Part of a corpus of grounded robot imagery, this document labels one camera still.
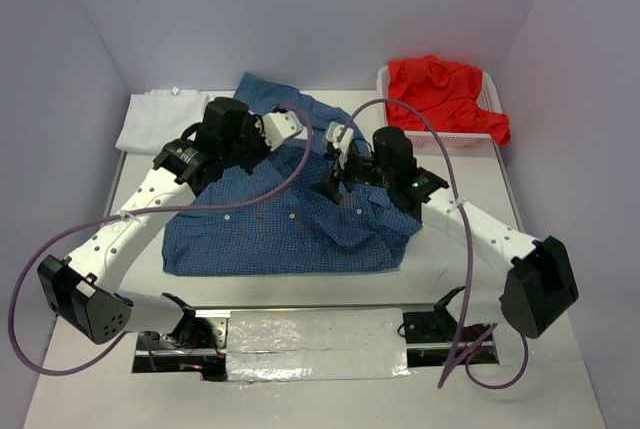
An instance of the plastic laundry basket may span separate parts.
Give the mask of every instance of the plastic laundry basket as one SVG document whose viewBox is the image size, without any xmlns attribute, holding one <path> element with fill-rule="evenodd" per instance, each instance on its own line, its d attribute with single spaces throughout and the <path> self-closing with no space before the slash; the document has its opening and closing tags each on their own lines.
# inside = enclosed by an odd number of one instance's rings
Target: plastic laundry basket
<svg viewBox="0 0 640 429">
<path fill-rule="evenodd" d="M 384 66 L 378 71 L 378 81 L 376 83 L 376 88 L 380 97 L 389 97 L 390 81 L 391 75 L 389 74 L 389 68 Z M 493 84 L 491 76 L 484 71 L 482 72 L 482 91 L 480 91 L 480 95 L 476 102 L 482 109 L 502 113 L 496 86 Z M 388 125 L 386 107 L 381 104 L 379 104 L 378 107 L 382 108 L 384 124 Z M 424 147 L 430 144 L 435 144 L 436 142 L 434 137 L 428 131 L 405 131 L 405 134 L 415 147 Z M 442 138 L 444 145 L 447 147 L 472 147 L 491 139 L 489 134 L 476 134 L 470 132 L 438 132 L 438 135 Z"/>
</svg>

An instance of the blue shirt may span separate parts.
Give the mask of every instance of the blue shirt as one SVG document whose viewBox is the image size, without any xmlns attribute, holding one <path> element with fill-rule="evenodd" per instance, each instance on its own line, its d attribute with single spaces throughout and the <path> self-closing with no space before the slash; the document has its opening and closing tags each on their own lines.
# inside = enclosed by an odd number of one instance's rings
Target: blue shirt
<svg viewBox="0 0 640 429">
<path fill-rule="evenodd" d="M 386 191 L 358 186 L 343 191 L 341 205 L 311 191 L 331 169 L 322 155 L 329 123 L 346 123 L 341 109 L 302 95 L 290 86 L 246 74 L 234 96 L 257 114 L 279 104 L 307 111 L 313 123 L 313 152 L 298 178 L 267 201 L 242 209 L 180 213 L 167 225 L 162 247 L 164 271 L 181 276 L 374 272 L 397 267 L 421 228 L 391 204 Z M 356 129 L 355 137 L 362 137 Z M 363 143 L 361 152 L 367 150 Z M 275 188 L 298 165 L 303 140 L 287 142 L 248 176 L 225 171 L 194 204 L 229 204 Z"/>
</svg>

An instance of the purple cable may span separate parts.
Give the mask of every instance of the purple cable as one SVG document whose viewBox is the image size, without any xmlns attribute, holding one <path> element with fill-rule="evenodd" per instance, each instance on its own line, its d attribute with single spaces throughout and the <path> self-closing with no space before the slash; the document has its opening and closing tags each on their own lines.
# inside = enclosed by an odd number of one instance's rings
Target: purple cable
<svg viewBox="0 0 640 429">
<path fill-rule="evenodd" d="M 474 383 L 476 383 L 478 386 L 484 388 L 484 389 L 491 389 L 491 390 L 499 390 L 499 389 L 506 389 L 507 387 L 511 387 L 513 386 L 516 382 L 518 382 L 520 380 L 520 378 L 524 375 L 524 371 L 527 370 L 527 365 L 529 364 L 529 344 L 527 343 L 527 338 L 524 337 L 522 334 L 520 334 L 520 337 L 522 338 L 522 348 L 524 350 L 524 357 L 522 358 L 522 365 L 520 366 L 520 370 L 518 371 L 518 373 L 513 377 L 513 379 L 511 379 L 508 382 L 504 382 L 502 384 L 487 384 L 486 382 L 482 382 L 478 379 L 476 379 L 476 377 L 471 374 L 471 361 L 473 361 L 473 358 L 476 357 L 478 354 L 480 354 L 481 352 L 485 352 L 488 351 L 488 348 L 482 348 L 477 352 L 474 352 L 473 354 L 471 354 L 468 358 L 467 361 L 464 364 L 464 370 L 467 373 L 467 376 L 469 376 L 469 379 L 471 379 Z"/>
<path fill-rule="evenodd" d="M 487 339 L 487 337 L 491 335 L 491 333 L 497 326 L 498 326 L 497 324 L 492 324 L 491 326 L 489 326 L 489 329 L 487 329 L 483 334 L 481 334 L 480 337 L 478 337 L 478 339 L 473 341 L 473 344 L 471 344 L 469 347 L 466 347 L 465 350 L 462 351 L 462 353 L 454 359 L 453 363 L 457 366 L 462 361 L 464 361 L 469 354 L 475 351 L 477 347 L 480 347 L 480 345 Z"/>
<path fill-rule="evenodd" d="M 147 348 L 147 354 L 149 354 L 149 364 L 151 364 L 151 369 L 153 372 L 157 372 L 158 368 L 156 367 L 156 361 L 153 357 L 153 351 L 151 350 L 151 341 L 149 340 L 149 333 L 143 332 L 142 339 L 144 340 L 144 347 Z"/>
<path fill-rule="evenodd" d="M 300 174 L 300 172 L 302 171 L 302 168 L 304 167 L 304 165 L 307 163 L 307 160 L 309 159 L 309 155 L 311 154 L 311 145 L 312 145 L 312 137 L 311 134 L 313 134 L 313 125 L 311 123 L 311 118 L 309 117 L 309 115 L 303 111 L 302 109 L 299 109 L 297 107 L 294 106 L 288 106 L 288 105 L 281 105 L 280 106 L 281 109 L 285 109 L 287 111 L 292 111 L 297 113 L 299 116 L 302 116 L 302 119 L 304 121 L 304 125 L 307 128 L 307 140 L 304 146 L 304 153 L 302 154 L 302 158 L 300 159 L 300 163 L 298 164 L 298 166 L 295 168 L 295 170 L 291 173 L 291 175 L 289 177 L 287 177 L 282 184 L 280 184 L 278 187 L 272 189 L 271 191 L 256 197 L 255 199 L 252 199 L 250 201 L 245 201 L 245 202 L 238 202 L 238 203 L 234 203 L 234 204 L 221 204 L 221 205 L 203 205 L 203 206 L 166 206 L 166 207 L 151 207 L 151 208 L 144 208 L 144 209 L 136 209 L 135 211 L 131 211 L 130 214 L 133 216 L 139 216 L 142 214 L 151 214 L 151 213 L 159 213 L 159 212 L 193 212 L 193 211 L 217 211 L 217 210 L 222 210 L 222 209 L 239 209 L 241 207 L 247 207 L 247 206 L 251 206 L 253 204 L 259 204 L 267 199 L 269 199 L 270 197 L 275 196 L 276 194 L 278 194 L 280 191 L 284 190 L 287 186 L 289 186 L 291 184 L 291 182 L 293 182 L 293 180 L 298 177 L 298 174 Z M 76 374 L 80 371 L 83 371 L 91 366 L 93 366 L 95 363 L 101 361 L 102 359 L 104 359 L 104 357 L 109 354 L 115 347 L 116 345 L 124 338 L 125 334 L 120 334 L 114 341 L 113 343 L 107 347 L 107 349 L 105 349 L 105 351 L 103 353 L 101 353 L 100 355 L 96 356 L 95 358 L 91 359 L 90 361 L 78 366 L 78 367 L 74 367 L 71 369 L 64 369 L 64 370 L 55 370 L 55 369 L 46 369 L 45 367 L 42 367 L 38 364 L 36 364 L 35 362 L 31 361 L 31 359 L 29 359 L 29 357 L 24 353 L 24 351 L 22 350 L 22 348 L 20 347 L 20 344 L 18 343 L 18 339 L 16 337 L 16 327 L 15 327 L 15 317 L 16 317 L 16 307 L 18 304 L 18 295 L 20 294 L 20 288 L 22 287 L 22 284 L 24 283 L 25 278 L 27 277 L 27 274 L 29 273 L 29 271 L 31 270 L 31 268 L 33 267 L 33 265 L 36 263 L 36 261 L 40 258 L 40 256 L 42 256 L 42 254 L 44 254 L 44 252 L 49 249 L 49 247 L 51 247 L 53 244 L 55 244 L 56 242 L 58 242 L 61 239 L 64 239 L 65 237 L 74 234 L 78 231 L 82 231 L 84 229 L 88 229 L 90 227 L 93 226 L 97 226 L 100 224 L 106 224 L 108 222 L 114 222 L 114 221 L 118 221 L 121 220 L 122 218 L 119 215 L 113 215 L 113 216 L 107 216 L 107 217 L 103 217 L 100 219 L 96 219 L 95 221 L 91 221 L 91 222 L 85 222 L 82 224 L 78 224 L 76 226 L 73 226 L 69 229 L 67 229 L 66 231 L 61 232 L 60 234 L 52 237 L 51 239 L 49 239 L 47 242 L 45 242 L 42 247 L 40 247 L 33 256 L 31 256 L 31 258 L 27 261 L 27 263 L 25 264 L 25 266 L 22 268 L 22 271 L 20 271 L 20 274 L 18 275 L 18 279 L 15 283 L 15 286 L 13 287 L 13 291 L 11 293 L 11 300 L 9 302 L 9 315 L 8 315 L 8 324 L 7 324 L 7 330 L 9 332 L 9 342 L 11 343 L 11 347 L 13 348 L 13 351 L 16 353 L 16 356 L 18 356 L 18 359 L 20 359 L 20 361 L 27 366 L 29 369 L 31 369 L 34 372 L 37 372 L 39 374 L 44 374 L 45 376 L 68 376 L 70 374 Z"/>
<path fill-rule="evenodd" d="M 420 114 L 420 112 L 417 109 L 415 109 L 414 107 L 410 106 L 409 104 L 406 104 L 406 103 L 404 103 L 402 101 L 399 101 L 397 99 L 389 99 L 389 98 L 386 98 L 386 97 L 373 99 L 373 100 L 371 100 L 369 102 L 365 102 L 358 109 L 356 109 L 356 111 L 353 113 L 353 115 L 351 116 L 349 121 L 345 124 L 344 128 L 342 129 L 342 132 L 340 133 L 340 136 L 338 136 L 338 141 L 342 140 L 342 137 L 344 136 L 344 133 L 346 132 L 347 128 L 353 123 L 353 120 L 356 118 L 356 116 L 358 114 L 360 114 L 363 110 L 365 110 L 367 107 L 372 106 L 373 104 L 395 104 L 397 106 L 401 106 L 401 107 L 405 108 L 406 110 L 408 110 L 409 112 L 413 113 L 418 119 L 420 119 L 420 121 L 422 121 L 422 123 L 427 127 L 427 129 L 429 129 L 429 132 L 431 132 L 431 134 L 433 135 L 433 138 L 435 139 L 436 143 L 440 147 L 440 151 L 442 152 L 442 156 L 444 157 L 444 162 L 447 165 L 447 172 L 449 173 L 449 180 L 451 182 L 451 191 L 453 192 L 453 197 L 455 197 L 456 200 L 457 200 L 460 197 L 460 193 L 458 192 L 458 184 L 456 182 L 456 177 L 455 177 L 455 174 L 453 172 L 453 164 L 451 163 L 451 157 L 449 156 L 449 153 L 447 152 L 447 148 L 445 147 L 444 142 L 442 142 L 442 139 L 440 138 L 439 134 L 436 132 L 436 130 L 433 128 L 433 126 L 427 120 L 427 118 L 424 117 L 422 114 Z M 462 296 L 462 306 L 460 308 L 460 317 L 458 319 L 458 327 L 456 328 L 455 335 L 453 336 L 453 343 L 451 344 L 451 349 L 449 349 L 449 353 L 447 354 L 447 359 L 446 359 L 446 361 L 444 363 L 444 368 L 442 370 L 442 375 L 440 376 L 440 380 L 438 381 L 438 389 L 442 389 L 442 387 L 444 386 L 445 381 L 447 380 L 447 378 L 449 377 L 451 372 L 462 361 L 462 359 L 456 358 L 456 351 L 458 349 L 458 346 L 460 345 L 460 342 L 462 341 L 462 333 L 464 331 L 464 321 L 467 318 L 467 312 L 468 312 L 468 309 L 469 309 L 469 300 L 471 298 L 471 283 L 473 281 L 473 234 L 471 232 L 471 225 L 469 224 L 469 217 L 467 216 L 467 212 L 464 209 L 464 205 L 463 204 L 459 205 L 458 209 L 460 211 L 460 216 L 462 217 L 462 223 L 464 225 L 464 233 L 465 233 L 465 237 L 467 239 L 467 275 L 466 275 L 466 278 L 465 278 L 465 290 L 464 290 L 464 293 L 463 293 L 463 296 Z M 495 329 L 495 325 L 490 327 L 485 332 L 485 334 L 483 334 L 478 339 L 480 342 L 476 341 L 475 343 L 477 343 L 477 345 L 480 345 L 482 343 L 482 341 L 484 341 L 484 339 L 489 337 L 489 334 L 491 334 L 491 332 L 493 332 L 493 329 Z M 527 352 L 527 355 L 525 357 L 525 360 L 524 360 L 524 363 L 522 365 L 522 368 L 521 368 L 520 372 L 518 373 L 518 375 L 516 375 L 516 377 L 513 380 L 511 380 L 511 381 L 509 381 L 509 382 L 507 382 L 505 384 L 502 384 L 501 386 L 509 387 L 509 386 L 515 384 L 516 382 L 518 382 L 520 377 L 522 377 L 522 374 L 524 374 L 524 371 L 526 370 L 527 363 L 528 363 L 528 346 L 526 344 L 526 340 L 524 339 L 524 337 L 523 337 L 523 341 L 524 341 L 524 344 L 525 344 L 525 350 Z M 481 383 L 480 381 L 478 381 L 475 377 L 471 376 L 468 368 L 467 368 L 467 374 L 469 374 L 469 377 L 471 378 L 471 380 L 473 382 L 475 382 L 476 384 L 478 384 L 478 385 L 480 385 L 482 387 L 486 387 L 487 386 L 486 384 Z"/>
</svg>

